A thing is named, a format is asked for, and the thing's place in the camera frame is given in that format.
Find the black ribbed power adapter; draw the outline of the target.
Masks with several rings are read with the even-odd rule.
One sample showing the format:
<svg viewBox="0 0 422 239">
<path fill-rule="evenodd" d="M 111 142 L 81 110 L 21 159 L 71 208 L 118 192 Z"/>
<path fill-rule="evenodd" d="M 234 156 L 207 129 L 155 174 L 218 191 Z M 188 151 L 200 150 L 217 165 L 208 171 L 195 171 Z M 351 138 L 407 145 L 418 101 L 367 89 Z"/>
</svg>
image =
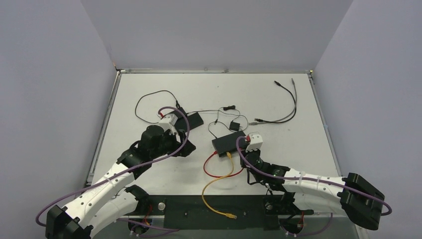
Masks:
<svg viewBox="0 0 422 239">
<path fill-rule="evenodd" d="M 202 119 L 202 117 L 200 116 L 199 113 L 194 113 L 192 115 L 186 116 L 188 122 L 189 122 L 189 127 L 190 130 L 193 130 L 201 125 L 204 124 L 204 121 Z M 187 131 L 187 124 L 186 121 L 183 117 L 181 117 L 180 119 L 177 120 L 176 124 L 175 124 L 175 128 L 177 130 L 183 130 L 183 131 Z"/>
</svg>

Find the black network switch box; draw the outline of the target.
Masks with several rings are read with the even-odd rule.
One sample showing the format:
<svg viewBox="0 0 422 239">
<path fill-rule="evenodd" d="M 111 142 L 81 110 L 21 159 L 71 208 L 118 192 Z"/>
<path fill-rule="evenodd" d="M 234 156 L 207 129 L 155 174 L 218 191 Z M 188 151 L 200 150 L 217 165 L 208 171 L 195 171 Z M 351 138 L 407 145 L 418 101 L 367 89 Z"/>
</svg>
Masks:
<svg viewBox="0 0 422 239">
<path fill-rule="evenodd" d="M 227 156 L 227 153 L 236 152 L 236 140 L 239 137 L 246 137 L 243 131 L 234 132 L 211 141 L 219 157 Z"/>
</svg>

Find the small black wall plug adapter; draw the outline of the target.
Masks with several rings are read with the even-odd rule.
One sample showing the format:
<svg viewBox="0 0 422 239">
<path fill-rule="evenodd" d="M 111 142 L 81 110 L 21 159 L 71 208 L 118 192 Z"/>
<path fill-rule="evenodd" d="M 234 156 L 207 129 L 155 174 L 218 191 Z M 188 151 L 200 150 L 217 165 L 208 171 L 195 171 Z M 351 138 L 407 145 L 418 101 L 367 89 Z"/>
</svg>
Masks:
<svg viewBox="0 0 422 239">
<path fill-rule="evenodd" d="M 229 124 L 229 130 L 230 131 L 241 131 L 242 126 L 238 122 L 231 121 Z"/>
</svg>

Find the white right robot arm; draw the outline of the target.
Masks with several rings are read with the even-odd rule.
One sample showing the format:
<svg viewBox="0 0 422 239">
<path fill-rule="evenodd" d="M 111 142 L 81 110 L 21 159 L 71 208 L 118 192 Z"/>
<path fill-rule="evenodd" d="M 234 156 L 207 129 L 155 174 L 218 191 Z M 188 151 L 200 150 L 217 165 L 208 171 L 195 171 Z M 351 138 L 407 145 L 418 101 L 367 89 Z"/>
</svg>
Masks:
<svg viewBox="0 0 422 239">
<path fill-rule="evenodd" d="M 265 162 L 261 151 L 241 150 L 241 166 L 256 184 L 270 192 L 283 192 L 281 207 L 288 213 L 333 213 L 347 216 L 354 224 L 368 230 L 379 228 L 384 194 L 356 173 L 346 177 L 323 177 L 297 171 L 287 166 Z"/>
</svg>

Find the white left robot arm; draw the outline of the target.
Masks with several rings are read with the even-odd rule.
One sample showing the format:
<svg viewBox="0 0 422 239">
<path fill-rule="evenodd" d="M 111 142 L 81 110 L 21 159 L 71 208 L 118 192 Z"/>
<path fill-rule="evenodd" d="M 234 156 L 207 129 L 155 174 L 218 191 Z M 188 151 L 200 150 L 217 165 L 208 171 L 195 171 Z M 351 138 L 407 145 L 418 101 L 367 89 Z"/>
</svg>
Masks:
<svg viewBox="0 0 422 239">
<path fill-rule="evenodd" d="M 54 205 L 48 211 L 46 238 L 90 239 L 126 214 L 145 213 L 149 195 L 133 181 L 155 162 L 189 156 L 196 149 L 189 133 L 158 125 L 147 127 L 141 139 L 124 151 L 97 183 L 79 191 L 66 205 Z"/>
</svg>

